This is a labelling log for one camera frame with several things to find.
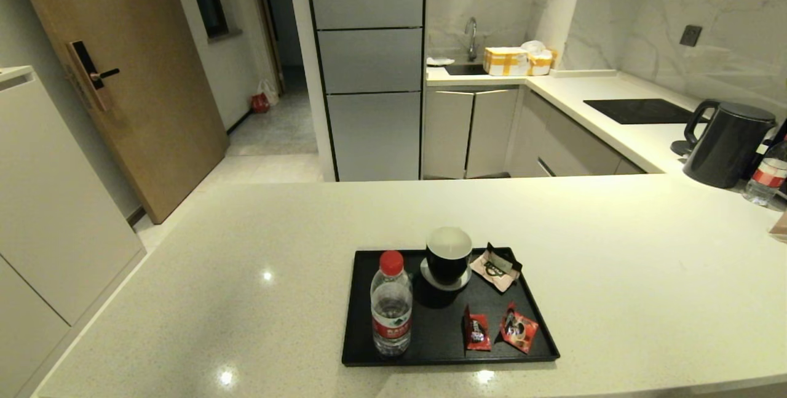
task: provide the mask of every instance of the mug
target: mug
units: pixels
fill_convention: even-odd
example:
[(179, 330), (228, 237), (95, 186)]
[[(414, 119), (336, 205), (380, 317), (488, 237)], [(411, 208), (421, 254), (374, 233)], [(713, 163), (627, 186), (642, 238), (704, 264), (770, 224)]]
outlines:
[(451, 285), (467, 271), (473, 243), (458, 227), (441, 227), (427, 239), (427, 264), (435, 281)]

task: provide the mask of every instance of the wall socket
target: wall socket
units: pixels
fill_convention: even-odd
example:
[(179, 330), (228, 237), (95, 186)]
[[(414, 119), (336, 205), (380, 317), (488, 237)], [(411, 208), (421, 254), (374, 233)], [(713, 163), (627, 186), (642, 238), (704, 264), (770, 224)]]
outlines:
[(695, 47), (697, 45), (697, 40), (700, 39), (700, 33), (702, 33), (702, 26), (687, 25), (686, 28), (683, 29), (681, 44)]

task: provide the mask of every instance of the black kettle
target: black kettle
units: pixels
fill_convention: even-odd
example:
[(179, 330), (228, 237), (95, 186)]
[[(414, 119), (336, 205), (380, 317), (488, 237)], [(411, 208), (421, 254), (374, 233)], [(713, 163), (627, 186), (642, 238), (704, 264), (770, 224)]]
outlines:
[[(694, 129), (707, 109), (716, 111), (698, 140)], [(773, 126), (776, 117), (767, 110), (706, 99), (697, 106), (683, 131), (692, 148), (683, 173), (706, 185), (733, 187)]]

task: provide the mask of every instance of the plastic bottle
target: plastic bottle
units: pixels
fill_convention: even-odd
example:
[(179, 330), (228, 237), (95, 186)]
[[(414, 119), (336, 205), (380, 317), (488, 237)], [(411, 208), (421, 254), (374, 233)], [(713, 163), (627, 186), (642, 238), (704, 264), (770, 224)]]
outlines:
[(753, 204), (768, 205), (784, 183), (785, 177), (787, 177), (787, 141), (782, 141), (762, 157), (742, 195)]
[(410, 345), (413, 311), (413, 286), (399, 252), (382, 253), (380, 270), (371, 280), (369, 293), (374, 345), (383, 356), (399, 356)]

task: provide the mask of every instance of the induction cooktop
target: induction cooktop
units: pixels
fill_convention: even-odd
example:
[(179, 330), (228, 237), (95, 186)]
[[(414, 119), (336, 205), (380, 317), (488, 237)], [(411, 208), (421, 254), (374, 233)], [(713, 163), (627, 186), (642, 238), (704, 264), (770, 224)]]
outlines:
[(585, 103), (619, 124), (686, 124), (692, 115), (661, 98), (587, 99)]

